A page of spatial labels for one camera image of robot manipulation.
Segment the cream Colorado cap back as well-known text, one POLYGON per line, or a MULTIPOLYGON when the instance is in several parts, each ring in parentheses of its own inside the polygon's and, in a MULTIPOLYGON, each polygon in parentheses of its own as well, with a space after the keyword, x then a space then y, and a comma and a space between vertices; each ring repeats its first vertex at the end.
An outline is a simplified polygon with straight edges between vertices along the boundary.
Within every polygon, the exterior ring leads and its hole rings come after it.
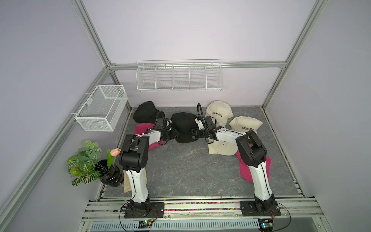
POLYGON ((206 108, 206 116, 215 120, 215 125, 225 127, 229 118, 233 117, 231 107, 223 101, 214 101, 206 108))

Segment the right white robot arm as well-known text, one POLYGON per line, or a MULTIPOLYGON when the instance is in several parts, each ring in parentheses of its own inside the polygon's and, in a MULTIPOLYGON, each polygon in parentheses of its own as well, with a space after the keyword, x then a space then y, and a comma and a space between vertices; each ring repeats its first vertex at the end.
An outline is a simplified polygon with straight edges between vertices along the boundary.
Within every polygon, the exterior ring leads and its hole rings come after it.
POLYGON ((258 215, 269 215, 278 207, 269 185, 266 170, 267 149, 253 130, 245 133, 224 128, 207 130, 192 129, 192 138, 206 138, 225 141, 236 145, 242 161, 248 166, 254 184, 253 211, 258 215))

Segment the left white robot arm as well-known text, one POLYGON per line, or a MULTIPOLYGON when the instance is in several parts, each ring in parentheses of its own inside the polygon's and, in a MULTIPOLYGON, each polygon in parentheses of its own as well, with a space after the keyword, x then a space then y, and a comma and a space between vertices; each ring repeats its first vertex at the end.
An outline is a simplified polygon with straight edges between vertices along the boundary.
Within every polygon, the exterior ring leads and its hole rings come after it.
POLYGON ((118 158, 119 164, 126 172, 131 187, 129 209, 150 211, 150 197, 146 186, 145 170, 148 162, 149 147, 155 143, 173 140, 178 132, 169 130, 148 130, 142 134, 128 134, 118 158))

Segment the cream colorado cap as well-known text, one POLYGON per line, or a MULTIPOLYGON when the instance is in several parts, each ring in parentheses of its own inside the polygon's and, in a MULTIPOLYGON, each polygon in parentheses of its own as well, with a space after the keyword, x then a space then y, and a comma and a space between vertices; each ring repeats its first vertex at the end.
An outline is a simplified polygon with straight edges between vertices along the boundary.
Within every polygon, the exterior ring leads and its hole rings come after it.
POLYGON ((210 154, 233 156, 237 153, 238 147, 236 144, 226 141, 214 141, 213 143, 208 144, 208 150, 210 154))
POLYGON ((225 127, 229 118, 233 117, 231 107, 223 101, 214 101, 206 108, 206 116, 215 120, 215 125, 225 127))

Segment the plain black cap front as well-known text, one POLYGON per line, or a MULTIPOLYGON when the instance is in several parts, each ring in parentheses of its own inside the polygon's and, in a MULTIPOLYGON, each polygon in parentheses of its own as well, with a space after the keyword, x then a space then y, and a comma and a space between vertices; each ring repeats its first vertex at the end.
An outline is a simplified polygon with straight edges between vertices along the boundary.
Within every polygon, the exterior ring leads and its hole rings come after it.
POLYGON ((196 135, 192 134, 193 129, 198 129, 198 125, 195 121, 197 116, 192 113, 175 113, 172 115, 172 125, 178 132, 178 137, 175 139, 178 143, 185 144, 191 143, 198 140, 196 135))

